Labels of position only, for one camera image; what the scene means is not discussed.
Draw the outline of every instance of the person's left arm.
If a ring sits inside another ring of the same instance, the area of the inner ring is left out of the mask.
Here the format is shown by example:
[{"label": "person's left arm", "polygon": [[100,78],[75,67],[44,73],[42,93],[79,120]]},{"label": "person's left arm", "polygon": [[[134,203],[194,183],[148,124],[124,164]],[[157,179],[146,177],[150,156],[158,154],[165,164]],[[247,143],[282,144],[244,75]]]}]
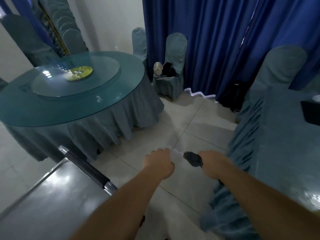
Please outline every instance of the person's left arm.
[{"label": "person's left arm", "polygon": [[137,176],[99,206],[70,239],[134,238],[153,193],[173,172],[170,150],[152,151]]}]

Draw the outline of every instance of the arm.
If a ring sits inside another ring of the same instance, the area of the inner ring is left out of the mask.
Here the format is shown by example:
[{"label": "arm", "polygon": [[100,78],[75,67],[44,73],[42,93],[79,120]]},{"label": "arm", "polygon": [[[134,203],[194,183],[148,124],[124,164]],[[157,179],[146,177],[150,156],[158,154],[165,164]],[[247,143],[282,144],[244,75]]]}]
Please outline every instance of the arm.
[{"label": "arm", "polygon": [[199,152],[204,173],[220,179],[263,239],[318,239],[320,218],[237,168],[216,151]]},{"label": "arm", "polygon": [[173,172],[170,150],[152,151],[137,176],[99,206],[71,240],[134,239],[153,193]]}]

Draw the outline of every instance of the forearm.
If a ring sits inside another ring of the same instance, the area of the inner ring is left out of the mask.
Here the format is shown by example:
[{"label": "forearm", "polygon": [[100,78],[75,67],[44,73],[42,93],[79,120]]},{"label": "forearm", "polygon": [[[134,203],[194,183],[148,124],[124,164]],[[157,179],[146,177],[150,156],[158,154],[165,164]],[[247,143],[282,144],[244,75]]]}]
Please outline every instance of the forearm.
[{"label": "forearm", "polygon": [[226,163],[219,179],[246,212],[263,239],[315,239],[320,218],[234,165]]},{"label": "forearm", "polygon": [[71,238],[128,239],[136,233],[149,201],[161,182],[153,169],[143,169],[99,206]]}]

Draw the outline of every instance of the hand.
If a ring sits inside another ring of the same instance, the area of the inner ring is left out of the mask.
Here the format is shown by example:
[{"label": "hand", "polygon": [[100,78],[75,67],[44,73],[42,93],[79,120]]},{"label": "hand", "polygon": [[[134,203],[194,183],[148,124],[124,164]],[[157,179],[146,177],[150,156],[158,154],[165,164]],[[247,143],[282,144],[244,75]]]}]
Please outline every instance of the hand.
[{"label": "hand", "polygon": [[143,169],[154,170],[155,173],[159,173],[161,180],[167,179],[174,173],[175,165],[171,162],[170,150],[161,148],[157,151],[152,151],[149,155],[146,155],[143,161]]},{"label": "hand", "polygon": [[204,174],[214,180],[219,179],[219,175],[224,173],[226,166],[234,166],[229,158],[214,150],[201,151],[198,155],[202,158]]}]

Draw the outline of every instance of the tile floor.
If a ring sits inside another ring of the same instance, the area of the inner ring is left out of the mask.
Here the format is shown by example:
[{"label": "tile floor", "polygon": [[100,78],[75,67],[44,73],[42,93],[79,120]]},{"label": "tile floor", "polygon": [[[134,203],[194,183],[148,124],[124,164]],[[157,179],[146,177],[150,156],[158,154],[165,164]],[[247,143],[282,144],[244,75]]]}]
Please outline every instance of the tile floor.
[{"label": "tile floor", "polygon": [[[236,127],[234,114],[213,99],[182,93],[171,102],[161,98],[165,108],[160,122],[152,128],[134,129],[134,139],[121,138],[109,152],[103,152],[93,165],[118,187],[142,168],[144,155],[157,148],[170,148],[176,165],[174,174],[164,180],[151,199],[146,222],[137,239],[218,239],[199,229],[200,214],[210,209],[216,181],[204,176],[182,158],[214,149],[225,152]],[[36,162],[0,125],[0,212],[32,187],[54,162]]]}]

